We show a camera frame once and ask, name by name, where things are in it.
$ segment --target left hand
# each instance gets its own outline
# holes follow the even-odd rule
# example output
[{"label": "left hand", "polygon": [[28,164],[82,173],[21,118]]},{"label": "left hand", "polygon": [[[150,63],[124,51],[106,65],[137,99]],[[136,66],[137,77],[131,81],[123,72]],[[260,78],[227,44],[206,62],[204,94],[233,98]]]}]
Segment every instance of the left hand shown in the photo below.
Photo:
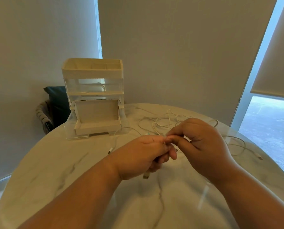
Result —
[{"label": "left hand", "polygon": [[155,172],[170,157],[175,160],[177,153],[171,144],[164,144],[163,136],[145,135],[120,147],[106,158],[117,168],[121,179],[128,180],[148,170]]}]

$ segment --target dark cushion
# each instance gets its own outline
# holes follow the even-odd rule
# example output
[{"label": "dark cushion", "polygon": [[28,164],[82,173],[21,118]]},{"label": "dark cushion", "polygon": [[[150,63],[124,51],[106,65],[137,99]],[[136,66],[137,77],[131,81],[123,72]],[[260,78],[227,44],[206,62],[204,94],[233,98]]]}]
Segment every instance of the dark cushion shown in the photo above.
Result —
[{"label": "dark cushion", "polygon": [[46,87],[45,92],[50,96],[53,124],[58,127],[67,121],[71,111],[65,86]]}]

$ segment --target hand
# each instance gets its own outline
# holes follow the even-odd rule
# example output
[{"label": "hand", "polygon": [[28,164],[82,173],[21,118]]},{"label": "hand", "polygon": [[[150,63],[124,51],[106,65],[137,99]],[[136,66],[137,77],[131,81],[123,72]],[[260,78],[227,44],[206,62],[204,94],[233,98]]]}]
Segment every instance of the hand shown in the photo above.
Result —
[{"label": "hand", "polygon": [[189,118],[175,126],[165,141],[177,145],[193,168],[211,182],[228,180],[240,168],[217,129],[200,119]]},{"label": "hand", "polygon": [[115,165],[121,179],[128,180],[148,170],[155,172],[170,157],[173,160],[177,158],[174,146],[164,144],[163,136],[146,135],[120,147],[107,159]]}]

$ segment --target marble table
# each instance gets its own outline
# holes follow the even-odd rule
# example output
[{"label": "marble table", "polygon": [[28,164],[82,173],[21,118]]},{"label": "marble table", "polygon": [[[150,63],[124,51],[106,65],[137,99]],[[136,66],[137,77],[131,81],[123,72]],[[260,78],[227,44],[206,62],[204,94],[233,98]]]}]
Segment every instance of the marble table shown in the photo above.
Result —
[{"label": "marble table", "polygon": [[[170,109],[175,114],[200,118],[214,125],[213,119],[193,111],[156,104],[126,105],[125,113],[130,127],[138,127],[143,117],[167,117]],[[141,126],[152,131],[147,120]],[[263,158],[259,160],[248,150],[230,145],[236,161],[284,200],[284,172],[260,148],[230,127],[219,123],[222,135],[242,138],[247,148]],[[12,174],[0,200],[0,229],[15,229],[22,222],[48,204],[83,172],[107,153],[117,137],[117,147],[138,136],[130,130],[117,136],[96,135],[87,139],[66,140],[63,126],[41,139],[22,159]],[[230,144],[241,141],[228,138]],[[189,164],[184,154],[170,159],[149,179],[142,176],[123,181],[117,188],[103,217],[100,228],[238,228],[220,192]]]}]

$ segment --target forearm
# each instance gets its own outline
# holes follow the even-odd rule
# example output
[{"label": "forearm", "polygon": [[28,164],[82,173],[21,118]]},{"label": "forearm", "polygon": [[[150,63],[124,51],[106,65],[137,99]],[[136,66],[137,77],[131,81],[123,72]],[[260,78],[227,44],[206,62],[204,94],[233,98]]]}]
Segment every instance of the forearm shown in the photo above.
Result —
[{"label": "forearm", "polygon": [[231,181],[216,183],[239,227],[284,229],[284,202],[239,168]]},{"label": "forearm", "polygon": [[121,179],[104,158],[19,229],[95,228]]}]

